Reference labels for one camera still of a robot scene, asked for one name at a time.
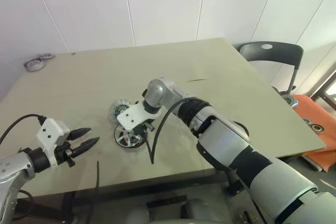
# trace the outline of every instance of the floor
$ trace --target floor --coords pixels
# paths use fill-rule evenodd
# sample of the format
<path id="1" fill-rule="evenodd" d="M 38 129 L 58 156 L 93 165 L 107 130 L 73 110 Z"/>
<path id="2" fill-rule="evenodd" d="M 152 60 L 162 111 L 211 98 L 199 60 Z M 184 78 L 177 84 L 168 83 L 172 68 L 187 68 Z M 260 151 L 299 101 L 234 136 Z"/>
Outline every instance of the floor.
<path id="1" fill-rule="evenodd" d="M 333 166 L 328 173 L 316 172 L 302 158 L 298 158 L 290 163 L 290 165 L 309 178 L 319 187 L 320 191 L 329 191 L 336 196 L 336 166 Z M 242 223 L 239 214 L 245 210 L 252 211 L 257 215 L 251 199 L 246 191 L 242 191 L 235 197 L 225 192 L 226 183 L 211 184 L 204 186 L 194 186 L 175 191 L 168 191 L 160 194 L 130 197 L 121 200 L 104 202 L 97 204 L 91 219 L 91 224 L 105 223 L 124 223 L 130 211 L 136 207 L 145 207 L 145 204 L 158 199 L 167 199 L 176 196 L 185 195 L 188 199 L 199 198 L 207 202 L 214 214 L 220 221 L 225 224 Z M 52 207 L 60 206 L 62 195 L 54 195 L 49 197 L 38 197 L 37 202 Z M 181 203 L 171 204 L 168 206 L 155 208 L 151 211 L 151 216 L 155 220 L 175 219 L 181 214 Z M 88 207 L 75 208 L 74 213 L 79 217 L 78 224 L 84 224 L 88 213 Z M 26 218 L 15 222 L 16 224 L 52 224 L 57 222 L 36 220 Z"/>

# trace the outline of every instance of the black chair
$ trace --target black chair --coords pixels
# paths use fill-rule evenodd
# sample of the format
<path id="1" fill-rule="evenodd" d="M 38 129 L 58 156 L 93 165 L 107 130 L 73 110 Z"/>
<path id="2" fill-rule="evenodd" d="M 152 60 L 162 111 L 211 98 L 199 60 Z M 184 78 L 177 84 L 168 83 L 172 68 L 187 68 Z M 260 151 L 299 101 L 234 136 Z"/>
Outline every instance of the black chair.
<path id="1" fill-rule="evenodd" d="M 294 66 L 288 90 L 279 93 L 286 95 L 293 90 L 293 84 L 303 55 L 302 47 L 282 42 L 258 41 L 243 44 L 238 48 L 238 51 L 247 61 L 267 60 Z"/>

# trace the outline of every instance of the chair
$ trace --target chair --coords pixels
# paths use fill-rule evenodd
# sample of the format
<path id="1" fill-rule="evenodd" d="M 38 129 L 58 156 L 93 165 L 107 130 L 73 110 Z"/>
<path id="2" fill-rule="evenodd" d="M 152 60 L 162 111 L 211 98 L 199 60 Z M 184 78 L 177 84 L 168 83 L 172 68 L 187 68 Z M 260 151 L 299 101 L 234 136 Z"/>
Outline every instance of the chair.
<path id="1" fill-rule="evenodd" d="M 303 55 L 302 47 L 282 42 L 258 41 L 243 44 L 238 48 L 238 51 L 247 61 L 267 60 L 294 66 L 288 90 L 279 93 L 289 95 L 293 90 L 295 77 Z"/>

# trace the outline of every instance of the black cable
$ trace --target black cable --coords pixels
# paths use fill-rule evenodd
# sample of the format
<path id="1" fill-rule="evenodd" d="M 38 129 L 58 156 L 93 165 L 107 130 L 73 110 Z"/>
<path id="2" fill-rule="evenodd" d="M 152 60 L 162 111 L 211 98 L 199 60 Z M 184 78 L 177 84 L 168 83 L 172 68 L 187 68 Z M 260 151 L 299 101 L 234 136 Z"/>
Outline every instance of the black cable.
<path id="1" fill-rule="evenodd" d="M 97 194 L 98 194 L 98 189 L 99 189 L 99 161 L 97 161 L 97 180 L 96 180 L 96 188 L 94 189 L 94 198 L 93 201 L 90 205 L 90 209 L 89 209 L 89 213 L 88 216 L 86 218 L 85 224 L 89 224 L 93 215 L 93 210 L 94 210 L 94 206 L 96 204 L 96 200 L 97 200 Z"/>
<path id="2" fill-rule="evenodd" d="M 23 194 L 25 194 L 25 195 L 28 196 L 28 198 L 30 200 L 30 207 L 29 207 L 29 209 L 23 215 L 20 215 L 20 216 L 17 216 L 17 217 L 13 217 L 13 221 L 15 221 L 15 220 L 21 220 L 21 219 L 27 217 L 28 215 L 30 215 L 31 211 L 34 208 L 34 198 L 33 198 L 33 196 L 29 192 L 24 191 L 24 190 L 19 190 L 19 193 L 23 193 Z"/>
<path id="3" fill-rule="evenodd" d="M 196 98 L 196 97 L 188 97 L 188 98 L 183 98 L 177 102 L 175 102 L 167 111 L 166 115 L 164 115 L 159 127 L 157 127 L 157 131 L 155 133 L 155 137 L 154 137 L 154 141 L 153 141 L 153 146 L 152 146 L 152 151 L 150 152 L 150 158 L 151 158 L 151 162 L 152 164 L 154 164 L 154 155 L 155 155 L 155 148 L 156 148 L 156 144 L 157 144 L 157 139 L 159 138 L 159 134 L 161 132 L 161 129 L 164 125 L 164 123 L 166 122 L 168 116 L 170 115 L 170 113 L 172 113 L 172 111 L 181 103 L 183 102 L 187 102 L 187 101 L 198 101 L 198 102 L 204 102 L 202 99 Z"/>
<path id="4" fill-rule="evenodd" d="M 21 116 L 19 119 L 17 119 L 14 123 L 12 123 L 7 129 L 6 131 L 4 132 L 4 134 L 2 134 L 2 136 L 0 137 L 0 144 L 3 142 L 3 140 L 5 139 L 5 137 L 7 136 L 7 134 L 11 131 L 12 128 L 14 128 L 14 126 L 16 124 L 18 124 L 20 121 L 22 121 L 23 119 L 26 119 L 26 118 L 30 118 L 30 117 L 37 117 L 40 124 L 44 122 L 44 120 L 46 119 L 45 116 L 43 115 L 38 115 L 38 114 L 28 114 L 28 115 L 24 115 L 24 116 Z"/>
<path id="5" fill-rule="evenodd" d="M 262 221 L 264 224 L 268 224 L 263 213 L 261 212 L 260 208 L 258 207 L 258 205 L 254 202 L 254 200 L 252 199 L 252 202 L 253 202 L 253 205 L 256 207 L 257 211 L 258 211 L 258 214 L 260 215 Z"/>

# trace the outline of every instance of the white wall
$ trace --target white wall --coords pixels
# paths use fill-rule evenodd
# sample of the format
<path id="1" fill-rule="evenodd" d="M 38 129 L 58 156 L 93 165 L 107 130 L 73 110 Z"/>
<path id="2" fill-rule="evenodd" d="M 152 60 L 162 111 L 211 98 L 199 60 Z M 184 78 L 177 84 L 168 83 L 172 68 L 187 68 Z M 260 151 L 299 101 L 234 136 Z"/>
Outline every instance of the white wall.
<path id="1" fill-rule="evenodd" d="M 232 44 L 275 40 L 305 50 L 297 93 L 330 68 L 336 0 L 0 0 L 0 99 L 41 52 L 73 52 L 225 37 Z M 255 62 L 283 90 L 291 69 Z"/>

